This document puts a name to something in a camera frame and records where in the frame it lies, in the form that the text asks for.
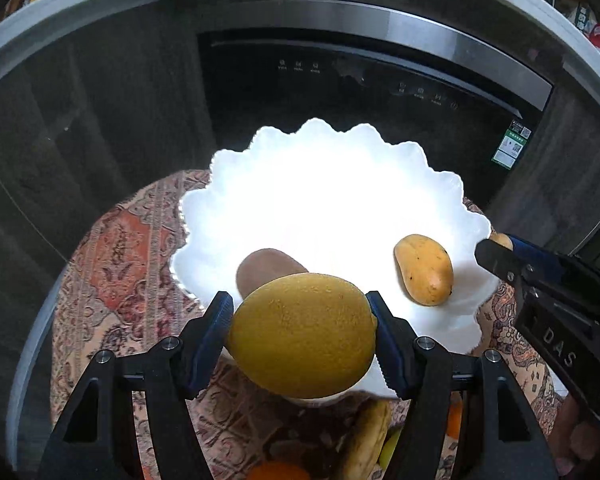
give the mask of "sticker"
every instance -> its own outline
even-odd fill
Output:
[[[519,134],[519,133],[522,133],[523,129],[524,129],[524,126],[522,124],[520,124],[518,121],[515,121],[515,120],[511,121],[509,130],[511,130],[515,134]]]
[[[522,148],[525,147],[525,144],[526,140],[524,137],[519,136],[511,130],[507,130],[491,160],[510,170],[522,152]]]
[[[522,150],[522,148],[524,147],[524,140],[523,142],[519,142],[517,139],[510,136],[508,133],[509,132],[507,131],[507,134],[505,134],[504,138],[502,139],[502,142],[500,143],[500,146],[498,146],[498,149],[501,152],[505,152],[507,155],[512,156],[513,158],[518,158],[520,150]]]
[[[511,169],[511,167],[513,166],[513,163],[516,161],[515,158],[513,158],[512,156],[507,155],[504,152],[501,152],[500,150],[498,150],[496,152],[496,154],[493,155],[493,158],[491,160],[493,162],[496,162],[497,164],[499,164],[501,166],[504,166],[508,170]]]

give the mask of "potato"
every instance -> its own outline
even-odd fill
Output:
[[[451,295],[454,270],[445,248],[423,235],[409,235],[394,249],[404,286],[420,304],[434,306]]]
[[[489,240],[493,240],[497,244],[500,244],[501,246],[506,247],[509,251],[513,250],[513,242],[511,241],[511,238],[509,238],[504,233],[495,233],[494,232],[489,237]]]
[[[238,266],[235,283],[243,299],[273,280],[309,272],[291,256],[277,249],[260,249],[247,256]]]

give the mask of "screw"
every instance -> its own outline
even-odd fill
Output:
[[[427,335],[417,338],[416,343],[423,350],[431,350],[436,345],[436,342]]]
[[[109,361],[109,359],[111,359],[112,355],[113,355],[113,352],[111,350],[100,350],[99,352],[96,353],[96,355],[94,357],[96,358],[97,362],[99,362],[101,365],[103,365],[104,363]]]
[[[484,356],[492,363],[497,363],[502,359],[500,352],[494,350],[493,348],[489,348],[487,351],[485,351]]]
[[[179,344],[180,340],[174,335],[165,337],[162,341],[160,341],[160,346],[165,350],[173,350]]]

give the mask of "table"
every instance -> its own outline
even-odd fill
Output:
[[[78,245],[62,279],[53,324],[53,423],[98,350],[109,348],[117,356],[143,352],[202,314],[200,304],[173,283],[169,260],[185,241],[178,202],[208,182],[207,170],[180,171],[154,182],[103,215]],[[465,205],[480,212],[469,200]],[[512,288],[501,282],[478,312],[483,341],[477,351],[501,352],[548,435],[562,400],[544,361],[513,328],[515,309]],[[214,478],[239,480],[265,458],[299,462],[313,456],[328,464],[362,400],[347,397],[306,410],[261,390],[221,360],[209,387],[189,403],[189,414]],[[392,424],[404,421],[407,406],[394,403]],[[134,393],[134,418],[144,476],[157,480],[141,392]],[[438,478],[450,477],[456,445],[447,438]],[[370,478],[380,477],[377,467]]]

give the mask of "banana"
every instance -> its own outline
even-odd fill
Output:
[[[332,480],[366,480],[373,470],[391,421],[388,400],[367,401],[358,415]]]

